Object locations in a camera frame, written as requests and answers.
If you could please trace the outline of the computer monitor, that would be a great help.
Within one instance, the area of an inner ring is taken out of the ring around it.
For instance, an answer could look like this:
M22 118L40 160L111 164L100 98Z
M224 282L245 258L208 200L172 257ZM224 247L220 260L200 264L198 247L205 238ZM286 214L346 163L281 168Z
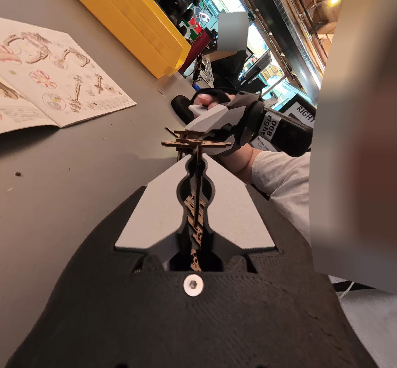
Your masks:
M251 83L272 62L271 51L268 49L242 76L240 86Z

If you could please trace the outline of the red container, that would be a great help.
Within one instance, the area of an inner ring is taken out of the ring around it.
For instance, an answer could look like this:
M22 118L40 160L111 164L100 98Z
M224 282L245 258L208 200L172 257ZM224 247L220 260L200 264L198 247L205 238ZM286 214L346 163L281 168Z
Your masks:
M205 48L213 41L213 33L210 29L204 28L193 42L185 62L181 66L179 73L183 74L186 69L194 62L194 60L205 50Z

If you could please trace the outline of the wooden model assembly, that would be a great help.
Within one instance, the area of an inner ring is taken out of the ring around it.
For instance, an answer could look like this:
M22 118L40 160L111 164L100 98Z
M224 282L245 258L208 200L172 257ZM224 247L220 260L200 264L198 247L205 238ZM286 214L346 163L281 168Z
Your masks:
M230 148L231 142L206 140L203 132L171 131L175 139L162 141L165 147L174 147L177 161L188 158L189 183L182 185L182 203L186 208L186 225L182 231L180 252L171 258L170 268L176 271L221 271L222 261L212 251L212 231L205 224L207 205L212 196L208 180L204 180L204 150Z

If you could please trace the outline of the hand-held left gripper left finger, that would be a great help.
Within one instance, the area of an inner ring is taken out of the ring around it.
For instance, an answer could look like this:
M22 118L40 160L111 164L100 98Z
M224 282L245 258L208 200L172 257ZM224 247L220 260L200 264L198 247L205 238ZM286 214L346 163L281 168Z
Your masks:
M118 251L157 256L168 262L179 251L177 233L185 221L178 186L189 180L187 155L149 182L115 243Z

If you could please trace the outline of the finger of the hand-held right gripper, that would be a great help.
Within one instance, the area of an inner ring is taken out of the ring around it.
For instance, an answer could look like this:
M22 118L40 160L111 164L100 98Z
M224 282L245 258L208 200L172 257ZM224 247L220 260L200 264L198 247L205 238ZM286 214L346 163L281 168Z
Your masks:
M230 146L215 148L215 156L227 157L241 148L241 146L235 140L226 140L225 142L230 143Z
M229 109L215 105L210 110L201 105L190 105L189 110L197 117L185 126L186 131L209 133L223 126L236 126L245 113L245 106Z

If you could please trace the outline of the person's right hand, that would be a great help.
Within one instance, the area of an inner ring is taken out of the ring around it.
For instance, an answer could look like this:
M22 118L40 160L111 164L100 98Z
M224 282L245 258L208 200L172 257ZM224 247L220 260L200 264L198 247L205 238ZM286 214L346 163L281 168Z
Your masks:
M206 110L210 110L211 108L219 104L219 99L210 94L201 93L196 96L193 104L204 107Z

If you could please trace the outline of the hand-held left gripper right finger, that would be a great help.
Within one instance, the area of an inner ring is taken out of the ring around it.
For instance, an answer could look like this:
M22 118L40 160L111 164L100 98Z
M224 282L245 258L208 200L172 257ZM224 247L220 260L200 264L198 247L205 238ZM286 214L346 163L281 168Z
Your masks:
M247 185L208 154L202 155L202 161L204 228L209 237L202 240L202 248L224 265L234 256L276 251Z

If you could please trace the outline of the black rounded object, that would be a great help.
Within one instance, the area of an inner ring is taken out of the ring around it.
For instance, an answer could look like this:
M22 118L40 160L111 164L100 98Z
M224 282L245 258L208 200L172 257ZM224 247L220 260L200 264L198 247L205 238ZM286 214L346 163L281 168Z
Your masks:
M189 109L193 102L183 95L178 95L171 101L171 107L177 117L186 125L195 120L194 113Z

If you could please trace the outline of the illustrated instruction booklet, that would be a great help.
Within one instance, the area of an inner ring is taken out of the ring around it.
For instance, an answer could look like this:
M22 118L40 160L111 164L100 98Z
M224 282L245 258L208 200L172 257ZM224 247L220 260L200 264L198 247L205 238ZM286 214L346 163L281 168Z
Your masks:
M64 128L136 105L67 34L0 19L0 133Z

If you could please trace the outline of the yellow plastic bin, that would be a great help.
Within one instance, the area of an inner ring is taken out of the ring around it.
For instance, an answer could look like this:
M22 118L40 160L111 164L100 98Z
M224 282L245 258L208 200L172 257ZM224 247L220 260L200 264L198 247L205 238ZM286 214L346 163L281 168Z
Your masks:
M154 0L79 0L156 78L171 76L191 49Z

